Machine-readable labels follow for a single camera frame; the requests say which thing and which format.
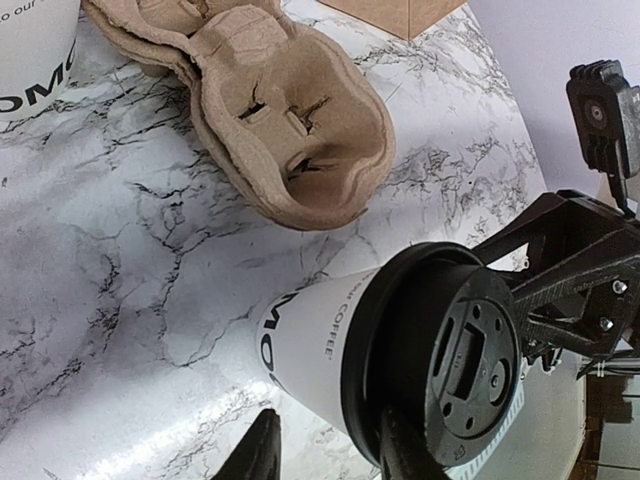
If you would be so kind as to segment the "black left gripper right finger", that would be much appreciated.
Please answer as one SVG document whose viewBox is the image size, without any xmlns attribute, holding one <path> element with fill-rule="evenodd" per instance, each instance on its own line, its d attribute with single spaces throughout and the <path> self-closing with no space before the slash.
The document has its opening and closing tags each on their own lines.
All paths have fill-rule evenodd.
<svg viewBox="0 0 640 480">
<path fill-rule="evenodd" d="M 434 459 L 424 439 L 397 409 L 387 407 L 381 416 L 381 478 L 394 480 L 444 479 L 443 467 Z"/>
</svg>

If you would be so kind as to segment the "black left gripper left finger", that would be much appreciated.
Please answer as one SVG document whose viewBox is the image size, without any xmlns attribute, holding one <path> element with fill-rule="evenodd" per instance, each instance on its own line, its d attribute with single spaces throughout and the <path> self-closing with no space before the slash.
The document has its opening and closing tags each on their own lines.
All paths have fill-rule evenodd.
<svg viewBox="0 0 640 480">
<path fill-rule="evenodd" d="M 214 480 L 277 480 L 281 478 L 281 421 L 264 409 L 224 461 Z"/>
</svg>

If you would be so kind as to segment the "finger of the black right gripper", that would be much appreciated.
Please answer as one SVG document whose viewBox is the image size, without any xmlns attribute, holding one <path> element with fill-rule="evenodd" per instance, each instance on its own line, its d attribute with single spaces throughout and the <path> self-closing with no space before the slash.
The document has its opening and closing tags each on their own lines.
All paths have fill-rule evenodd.
<svg viewBox="0 0 640 480">
<path fill-rule="evenodd" d="M 565 349 L 612 355 L 623 340 L 639 353 L 639 261 L 629 259 L 576 275 L 529 269 L 509 274 L 514 319 L 524 355 Z"/>
<path fill-rule="evenodd" d="M 542 194 L 472 252 L 490 264 L 522 246 L 531 280 L 630 278 L 630 218 L 574 190 Z"/>
</svg>

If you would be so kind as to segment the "white paper coffee cup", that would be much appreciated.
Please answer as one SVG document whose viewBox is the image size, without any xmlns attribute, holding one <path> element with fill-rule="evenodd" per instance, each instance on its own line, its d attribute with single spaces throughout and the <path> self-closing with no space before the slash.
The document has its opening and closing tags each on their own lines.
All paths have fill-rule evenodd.
<svg viewBox="0 0 640 480">
<path fill-rule="evenodd" d="M 346 435 L 340 396 L 346 336 L 358 301 L 380 269 L 286 293 L 267 308 L 259 323 L 256 343 L 269 379 Z M 497 449 L 523 404 L 520 365 L 514 399 L 493 441 L 466 464 L 442 466 L 445 472 L 454 479 L 474 478 Z"/>
</svg>

